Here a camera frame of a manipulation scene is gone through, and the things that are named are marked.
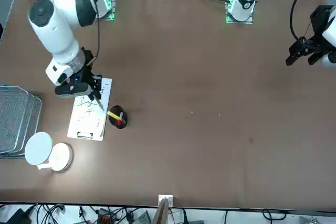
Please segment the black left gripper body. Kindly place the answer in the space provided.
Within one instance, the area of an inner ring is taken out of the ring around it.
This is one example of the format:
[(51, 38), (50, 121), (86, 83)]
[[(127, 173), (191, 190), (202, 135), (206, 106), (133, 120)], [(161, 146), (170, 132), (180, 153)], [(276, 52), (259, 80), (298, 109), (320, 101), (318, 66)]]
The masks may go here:
[(310, 15), (310, 20), (313, 28), (313, 36), (305, 41), (305, 43), (313, 47), (315, 50), (327, 50), (334, 47), (322, 36), (322, 33), (327, 28), (329, 17), (334, 11), (332, 5), (319, 5)]

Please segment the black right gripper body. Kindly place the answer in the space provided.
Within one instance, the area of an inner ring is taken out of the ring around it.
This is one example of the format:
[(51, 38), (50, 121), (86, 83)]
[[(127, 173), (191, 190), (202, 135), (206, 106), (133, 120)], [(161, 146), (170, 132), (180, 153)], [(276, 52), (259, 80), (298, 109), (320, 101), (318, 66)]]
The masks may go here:
[(91, 50), (81, 47), (81, 50), (85, 56), (85, 63), (82, 69), (79, 71), (79, 82), (94, 84), (94, 77), (92, 73), (92, 60), (93, 54)]

